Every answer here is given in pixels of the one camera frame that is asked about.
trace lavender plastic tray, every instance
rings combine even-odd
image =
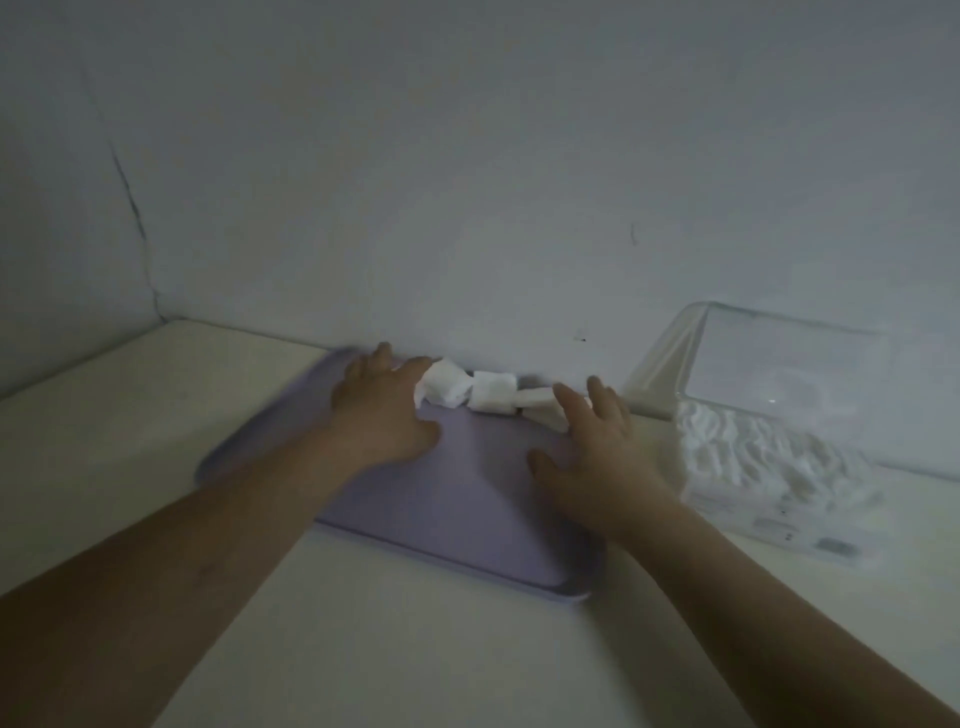
[[[197,468],[203,485],[329,417],[330,391],[356,350],[321,359],[265,409],[215,448]],[[457,570],[552,599],[587,597],[603,563],[603,544],[560,516],[535,491],[526,452],[559,462],[569,438],[519,417],[424,404],[420,416],[444,428],[421,459],[362,474],[317,522]]]

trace hand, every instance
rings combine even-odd
[[[561,470],[542,450],[531,450],[527,462],[539,485],[569,518],[622,543],[638,518],[676,499],[634,440],[624,401],[597,376],[587,380],[587,389],[592,409],[566,385],[553,388],[580,452],[577,464]]]
[[[360,468],[413,460],[440,442],[440,425],[419,420],[414,406],[414,387],[433,361],[420,356],[392,370],[393,359],[387,343],[358,356],[330,398],[330,426]]]

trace container lid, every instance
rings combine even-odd
[[[876,331],[710,303],[677,395],[848,443],[863,431],[891,357],[889,338]]]

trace white table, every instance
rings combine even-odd
[[[321,350],[176,322],[0,402],[0,591],[192,488],[200,458]],[[638,420],[654,436],[663,423]],[[960,709],[960,487],[880,471],[896,545],[860,573],[734,540]],[[622,554],[567,607],[314,530],[158,725],[741,725]]]

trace forearm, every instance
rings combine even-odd
[[[2,722],[149,725],[356,473],[339,450],[311,433],[0,599]]]
[[[759,725],[960,724],[678,501],[646,505],[625,547]]]

